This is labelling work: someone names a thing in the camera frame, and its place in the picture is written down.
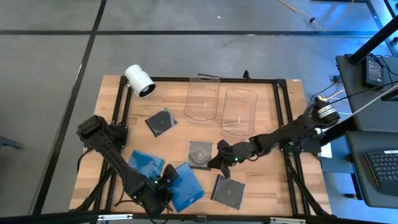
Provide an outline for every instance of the cd case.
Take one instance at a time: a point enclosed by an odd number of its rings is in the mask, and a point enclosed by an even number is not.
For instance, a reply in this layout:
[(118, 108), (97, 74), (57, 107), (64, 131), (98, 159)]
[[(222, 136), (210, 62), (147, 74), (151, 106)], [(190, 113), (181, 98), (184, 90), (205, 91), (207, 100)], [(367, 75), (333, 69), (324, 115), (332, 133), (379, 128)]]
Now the cd case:
[(178, 124), (167, 108), (162, 109), (157, 114), (145, 120), (149, 129), (154, 133), (155, 137), (165, 133), (170, 128)]
[(190, 141), (188, 153), (189, 166), (192, 169), (210, 170), (210, 168), (207, 167), (207, 162), (211, 159), (212, 151), (212, 142)]
[(211, 199), (229, 207), (240, 209), (246, 184), (218, 175)]

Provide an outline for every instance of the black keyboard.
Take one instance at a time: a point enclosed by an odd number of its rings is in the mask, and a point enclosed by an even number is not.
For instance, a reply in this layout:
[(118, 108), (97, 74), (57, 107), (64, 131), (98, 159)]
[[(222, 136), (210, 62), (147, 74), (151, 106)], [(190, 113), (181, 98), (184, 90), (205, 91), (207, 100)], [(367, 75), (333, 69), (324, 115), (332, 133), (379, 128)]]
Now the black keyboard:
[(398, 196), (398, 150), (368, 152), (366, 159), (381, 193)]

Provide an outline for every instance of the clear plastic container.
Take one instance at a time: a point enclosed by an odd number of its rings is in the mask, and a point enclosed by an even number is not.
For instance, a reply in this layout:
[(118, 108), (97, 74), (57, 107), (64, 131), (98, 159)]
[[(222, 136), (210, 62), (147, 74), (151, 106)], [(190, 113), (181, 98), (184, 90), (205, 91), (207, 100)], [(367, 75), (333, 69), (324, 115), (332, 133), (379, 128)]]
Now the clear plastic container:
[(254, 134), (257, 93), (239, 88), (228, 88), (225, 96), (221, 128), (234, 138), (248, 138)]
[(196, 121), (211, 121), (217, 117), (220, 80), (214, 77), (195, 76), (189, 79), (184, 114)]

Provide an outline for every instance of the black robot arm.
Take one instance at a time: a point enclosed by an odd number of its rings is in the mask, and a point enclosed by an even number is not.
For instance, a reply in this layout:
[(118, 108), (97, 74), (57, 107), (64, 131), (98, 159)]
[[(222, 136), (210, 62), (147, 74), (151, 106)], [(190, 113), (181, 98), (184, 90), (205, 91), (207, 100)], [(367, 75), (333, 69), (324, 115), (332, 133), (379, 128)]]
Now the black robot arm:
[(98, 151), (106, 162), (122, 178), (123, 189), (131, 200), (142, 205), (151, 217), (160, 215), (172, 199), (169, 187), (178, 178), (175, 169), (169, 164), (161, 179), (148, 179), (131, 168), (117, 152), (114, 144), (120, 132), (115, 125), (108, 125), (104, 118), (92, 116), (78, 126), (77, 134), (87, 147)]
[(259, 134), (249, 138), (248, 142), (239, 142), (230, 146), (225, 140), (217, 144), (218, 153), (207, 164), (209, 168), (221, 169), (225, 178), (230, 177), (228, 167), (242, 163), (254, 156), (261, 157), (271, 152), (280, 142), (300, 144), (308, 138), (315, 128), (329, 128), (335, 125), (340, 116), (332, 105), (317, 100), (309, 105), (297, 119), (270, 134)]

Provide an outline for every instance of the wooden tabletop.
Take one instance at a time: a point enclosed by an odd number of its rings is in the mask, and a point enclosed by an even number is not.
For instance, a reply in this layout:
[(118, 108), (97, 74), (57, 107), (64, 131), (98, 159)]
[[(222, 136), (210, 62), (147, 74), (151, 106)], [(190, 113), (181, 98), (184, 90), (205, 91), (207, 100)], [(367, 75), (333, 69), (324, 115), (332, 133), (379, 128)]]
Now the wooden tabletop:
[[(103, 116), (107, 122), (111, 121), (119, 79), (120, 76), (105, 75), (99, 90), (95, 114)], [(287, 80), (287, 84), (293, 117), (296, 118), (303, 113), (306, 107), (302, 83), (300, 80)], [(279, 127), (271, 84), (221, 83), (217, 117), (211, 124), (193, 123), (184, 115), (188, 82), (156, 82), (156, 85), (155, 91), (147, 98), (139, 98), (136, 95), (132, 97), (127, 119), (129, 136), (126, 147), (122, 151), (122, 156), (126, 161), (129, 160), (133, 150), (138, 150), (163, 158), (165, 164), (172, 164), (177, 167), (187, 162), (191, 140), (213, 142), (213, 156), (217, 153), (216, 144), (219, 140), (225, 139), (231, 144), (238, 141), (221, 135), (220, 123), (228, 88), (242, 88), (257, 93), (255, 134), (271, 133)], [(280, 90), (280, 97), (282, 98), (281, 104), (286, 124), (282, 90)], [(155, 138), (144, 120), (164, 108), (169, 109), (174, 115), (178, 125)], [(70, 208), (79, 206), (93, 190), (100, 176), (102, 161), (103, 158), (95, 151), (90, 152), (83, 158)], [(319, 160), (311, 154), (304, 153), (301, 155), (301, 161), (306, 186), (322, 208), (331, 212)], [(269, 155), (259, 158), (256, 162), (245, 161), (230, 169), (231, 179), (246, 184), (240, 210), (227, 207), (210, 199), (216, 177), (221, 174), (220, 170), (194, 169), (193, 171), (205, 194), (180, 213), (198, 215), (292, 215), (283, 155), (278, 148), (272, 150)], [(108, 186), (106, 185), (101, 200), (101, 208), (104, 207), (107, 192)], [(121, 193), (121, 179), (118, 177), (114, 190), (113, 205), (119, 200)], [(296, 194), (299, 211), (302, 212), (301, 198), (297, 186)], [(127, 200), (128, 196), (124, 195), (123, 199)], [(112, 207), (111, 211), (144, 213), (144, 209), (134, 203), (122, 203), (117, 207)]]

